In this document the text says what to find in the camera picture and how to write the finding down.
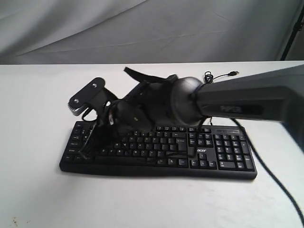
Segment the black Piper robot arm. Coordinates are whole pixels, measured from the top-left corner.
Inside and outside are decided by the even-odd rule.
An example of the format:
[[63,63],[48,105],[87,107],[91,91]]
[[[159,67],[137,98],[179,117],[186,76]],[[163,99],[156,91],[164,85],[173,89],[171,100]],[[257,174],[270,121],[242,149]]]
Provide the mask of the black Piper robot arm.
[[197,126],[209,117],[280,122],[300,148],[304,146],[304,67],[302,65],[216,83],[194,77],[150,76],[128,67],[137,81],[124,98],[105,88],[82,89],[97,120],[80,155],[87,159],[130,131],[158,125]]

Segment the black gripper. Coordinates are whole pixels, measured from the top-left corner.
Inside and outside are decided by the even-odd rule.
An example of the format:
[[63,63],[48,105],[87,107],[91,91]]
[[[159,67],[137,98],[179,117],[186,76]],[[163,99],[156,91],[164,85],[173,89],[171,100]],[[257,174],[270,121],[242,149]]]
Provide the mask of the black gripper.
[[78,150],[78,154],[88,160],[100,153],[116,142],[121,134],[118,131],[118,121],[116,118],[117,105],[122,99],[112,101],[108,106],[107,102],[97,112],[97,122],[88,132],[83,145]]

